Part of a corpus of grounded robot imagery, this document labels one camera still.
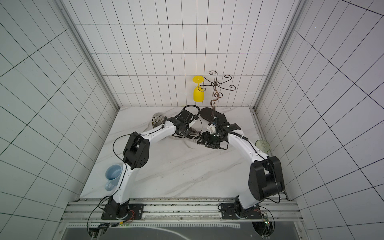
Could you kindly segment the black white sneaker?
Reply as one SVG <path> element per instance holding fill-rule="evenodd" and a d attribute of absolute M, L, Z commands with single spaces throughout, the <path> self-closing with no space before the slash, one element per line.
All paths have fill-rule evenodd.
<path fill-rule="evenodd" d="M 153 129 L 165 123 L 167 117 L 163 113 L 155 113 L 152 117 L 151 123 Z"/>
<path fill-rule="evenodd" d="M 196 140 L 197 141 L 200 137 L 201 137 L 201 132 L 191 128 L 190 130 L 187 130 L 187 131 L 185 131 L 182 134 L 174 134 L 174 135 L 172 135 L 171 139 L 181 140 L 181 141 L 183 141 L 184 145 L 188 149 L 193 149 L 191 146 L 188 145 L 187 140 L 191 140 L 191 141 L 195 141 Z"/>

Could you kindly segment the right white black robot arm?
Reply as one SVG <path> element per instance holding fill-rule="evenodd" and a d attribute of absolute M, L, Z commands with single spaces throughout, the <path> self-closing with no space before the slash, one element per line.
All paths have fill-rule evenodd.
<path fill-rule="evenodd" d="M 248 189 L 237 196 L 240 209 L 249 209 L 264 199 L 278 195 L 285 190 L 282 165 L 276 156 L 270 157 L 251 143 L 237 124 L 230 124 L 225 115 L 204 116 L 209 122 L 208 131 L 198 140 L 207 148 L 220 149 L 226 142 L 234 147 L 250 164 Z"/>

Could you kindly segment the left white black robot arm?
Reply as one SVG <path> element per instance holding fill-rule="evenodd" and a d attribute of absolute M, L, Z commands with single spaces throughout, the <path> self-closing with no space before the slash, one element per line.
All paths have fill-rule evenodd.
<path fill-rule="evenodd" d="M 187 105 L 174 117 L 164 118 L 162 123 L 152 130 L 143 133 L 133 132 L 123 150 L 124 162 L 122 177 L 112 200 L 119 206 L 126 204 L 130 199 L 130 191 L 135 182 L 138 169 L 142 168 L 149 160 L 150 147 L 169 136 L 184 139 L 197 139 L 201 132 L 192 128 L 199 119 L 200 108 L 196 105 Z"/>

